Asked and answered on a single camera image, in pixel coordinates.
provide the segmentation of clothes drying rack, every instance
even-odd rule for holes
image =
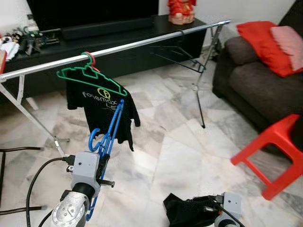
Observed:
[[[211,34],[212,41],[211,41],[211,45],[209,47],[209,50],[207,52],[206,58],[205,58],[204,63],[203,63],[203,66],[204,66],[204,69],[205,69],[205,67],[207,65],[207,62],[210,59],[211,54],[213,52],[214,46],[218,42],[219,34],[222,30],[222,27],[224,25],[228,24],[228,23],[230,23],[230,20],[221,21],[221,22],[213,23],[213,24],[202,25],[202,26],[198,26],[198,27],[183,30],[182,32],[177,31],[177,32],[170,33],[170,34],[167,34],[167,35],[161,35],[161,36],[158,36],[158,37],[155,37],[155,38],[145,39],[145,40],[130,43],[130,44],[125,44],[125,45],[116,46],[116,47],[101,50],[101,51],[92,52],[91,54],[94,57],[100,57],[100,56],[104,56],[104,55],[107,55],[107,54],[116,53],[116,52],[120,52],[120,51],[125,51],[125,50],[132,49],[132,48],[135,48],[135,47],[140,47],[140,46],[143,46],[143,45],[152,44],[152,43],[155,43],[155,42],[163,41],[163,40],[166,40],[166,39],[171,39],[171,38],[182,36],[182,35],[187,35],[187,34],[190,34],[190,33],[193,33],[193,32],[198,32],[198,31],[202,31],[202,30],[210,28],[212,30],[212,34]],[[70,63],[78,62],[78,61],[87,60],[87,59],[88,59],[88,56],[79,55],[79,56],[70,57],[70,58],[66,58],[66,59],[62,59],[62,60],[58,60],[58,61],[52,61],[52,62],[49,62],[49,63],[44,63],[44,64],[41,64],[41,65],[36,65],[36,66],[32,66],[32,67],[28,67],[28,68],[25,68],[25,69],[16,70],[16,71],[13,71],[13,72],[8,72],[8,73],[4,73],[4,74],[0,75],[0,91],[1,91],[1,93],[3,95],[5,95],[9,99],[9,101],[11,101],[12,104],[14,104],[35,126],[37,126],[40,130],[42,130],[50,139],[52,139],[52,141],[54,141],[54,143],[56,145],[56,148],[57,148],[57,150],[59,151],[59,153],[62,157],[65,156],[65,153],[63,152],[63,150],[60,146],[60,141],[62,139],[59,139],[56,136],[54,136],[41,122],[39,122],[39,120],[37,118],[35,118],[35,116],[33,116],[26,108],[24,108],[24,106],[21,105],[21,100],[22,100],[22,97],[23,97],[23,90],[24,90],[24,78],[25,78],[25,75],[30,74],[30,73],[40,72],[40,71],[44,71],[44,70],[47,70],[47,69],[51,69],[51,68],[67,65],[67,64],[70,64]],[[196,82],[196,87],[197,87],[196,94],[197,94],[197,100],[198,100],[198,104],[199,104],[199,108],[200,108],[201,120],[203,121],[201,105],[200,105],[200,101],[199,101],[199,97],[198,97],[198,92],[199,92],[198,83],[199,83],[199,81],[202,77],[202,74],[203,74],[203,72],[198,76],[198,80]],[[16,77],[19,77],[19,89],[18,89],[17,98],[15,98],[2,85],[2,83],[7,81],[8,79],[12,79],[12,78],[16,78]]]

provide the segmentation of black cloth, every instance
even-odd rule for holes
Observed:
[[[90,69],[85,71],[85,74],[94,75]],[[83,71],[79,69],[67,71],[67,77],[118,91],[118,87],[104,77],[98,76],[98,79],[96,79],[84,76]],[[124,99],[125,104],[116,138],[118,139],[118,143],[123,143],[123,141],[128,140],[129,147],[133,151],[131,119],[134,119],[136,127],[140,126],[140,119],[130,93],[128,91],[126,92],[127,96],[122,96],[92,85],[66,80],[67,107],[69,110],[77,109],[77,107],[84,107],[90,132],[95,128],[100,128],[99,134],[107,133],[116,107],[121,98]]]
[[[204,212],[204,206],[214,208],[207,196],[183,201],[174,194],[164,200],[170,227],[205,227],[214,223],[218,212]]]

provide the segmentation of black shirt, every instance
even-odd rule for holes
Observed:
[[[93,75],[92,72],[89,72],[89,69],[86,71],[86,74]],[[80,69],[69,70],[67,77],[119,91],[114,83],[106,80],[102,76],[98,76],[98,79],[84,76],[83,71]],[[116,138],[118,139],[118,143],[123,143],[123,141],[128,140],[129,147],[133,151],[131,119],[134,119],[136,127],[140,126],[140,119],[130,93],[127,90],[125,91],[127,92],[127,96],[122,96],[92,85],[66,80],[67,107],[69,110],[84,107],[90,132],[95,128],[100,128],[100,134],[107,133],[116,107],[121,98],[124,99],[125,104]]]

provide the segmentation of red cushion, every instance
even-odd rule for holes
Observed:
[[[255,49],[258,57],[275,73],[286,77],[297,72],[293,71],[289,56],[275,42],[270,28],[276,26],[269,21],[255,21],[237,26],[240,35]]]

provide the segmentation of blue hanger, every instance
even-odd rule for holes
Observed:
[[[98,142],[95,146],[93,146],[93,140],[96,136],[96,133],[100,132],[99,128],[94,129],[91,132],[90,136],[89,136],[89,149],[92,152],[95,152],[99,149],[98,153],[100,155],[100,159],[105,154],[110,155],[110,153],[112,151],[113,143],[114,143],[114,140],[115,140],[115,137],[116,137],[117,129],[118,129],[119,122],[120,122],[120,119],[121,119],[121,114],[122,114],[122,111],[123,111],[123,106],[124,106],[124,99],[121,99],[120,103],[118,104],[118,106],[115,110],[114,116],[113,116],[112,121],[111,121],[111,123],[109,125],[109,128],[108,128],[108,131],[104,135],[104,137],[102,138],[101,142]],[[112,129],[114,127],[114,124],[115,124],[115,128],[114,128],[113,136],[111,136],[111,132],[112,132]],[[90,218],[91,218],[91,216],[94,212],[94,208],[95,208],[95,205],[96,205],[96,202],[97,202],[97,198],[98,198],[98,196],[94,198],[94,201],[93,201],[92,205],[90,205],[90,207],[89,207],[89,214],[86,215],[86,220],[87,221],[90,220]]]

